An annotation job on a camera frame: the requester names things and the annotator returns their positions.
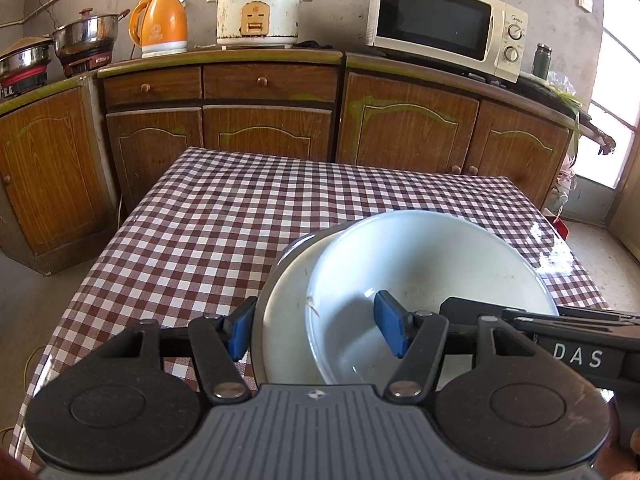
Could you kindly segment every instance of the microwave knob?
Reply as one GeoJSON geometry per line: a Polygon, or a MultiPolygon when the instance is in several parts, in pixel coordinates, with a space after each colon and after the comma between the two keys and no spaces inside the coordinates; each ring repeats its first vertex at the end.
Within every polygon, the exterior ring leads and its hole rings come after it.
{"type": "Polygon", "coordinates": [[[504,57],[509,63],[515,63],[518,60],[518,51],[512,46],[504,49],[504,57]]]}
{"type": "Polygon", "coordinates": [[[522,29],[515,23],[513,23],[513,25],[509,25],[507,31],[512,40],[519,40],[522,37],[522,29]]]}

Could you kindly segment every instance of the electrical outlet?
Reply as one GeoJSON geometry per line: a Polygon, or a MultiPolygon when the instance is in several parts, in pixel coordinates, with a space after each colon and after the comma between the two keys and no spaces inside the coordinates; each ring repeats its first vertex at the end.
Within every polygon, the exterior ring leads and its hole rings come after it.
{"type": "Polygon", "coordinates": [[[593,0],[578,0],[578,7],[587,12],[593,12],[593,0]]]}

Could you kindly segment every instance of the orange electric kettle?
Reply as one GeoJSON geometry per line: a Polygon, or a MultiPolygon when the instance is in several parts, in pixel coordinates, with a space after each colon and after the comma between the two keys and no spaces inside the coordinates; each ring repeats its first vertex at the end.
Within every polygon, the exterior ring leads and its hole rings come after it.
{"type": "Polygon", "coordinates": [[[186,52],[187,13],[184,5],[180,0],[140,0],[131,13],[129,36],[142,49],[142,57],[186,52]]]}

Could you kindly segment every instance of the checkered tablecloth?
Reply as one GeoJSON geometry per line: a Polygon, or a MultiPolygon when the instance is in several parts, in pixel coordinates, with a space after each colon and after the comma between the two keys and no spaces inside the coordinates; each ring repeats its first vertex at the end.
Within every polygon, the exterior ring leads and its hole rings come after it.
{"type": "MultiPolygon", "coordinates": [[[[10,452],[31,468],[28,400],[134,319],[183,326],[256,295],[287,244],[387,210],[450,213],[506,240],[557,304],[606,308],[580,263],[506,178],[419,174],[190,148],[155,184],[92,267],[53,333],[20,409],[10,452]]],[[[238,363],[255,387],[249,355],[238,363]]],[[[194,384],[193,368],[166,366],[194,384]]]]}

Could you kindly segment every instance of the window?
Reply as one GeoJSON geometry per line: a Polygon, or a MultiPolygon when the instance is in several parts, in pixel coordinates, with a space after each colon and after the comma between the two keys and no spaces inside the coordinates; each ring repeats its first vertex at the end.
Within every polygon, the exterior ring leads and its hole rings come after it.
{"type": "Polygon", "coordinates": [[[615,188],[636,134],[640,114],[640,28],[629,27],[640,16],[640,0],[604,0],[602,46],[589,115],[593,124],[616,141],[616,151],[598,156],[598,145],[580,139],[574,165],[577,174],[615,188]]]}

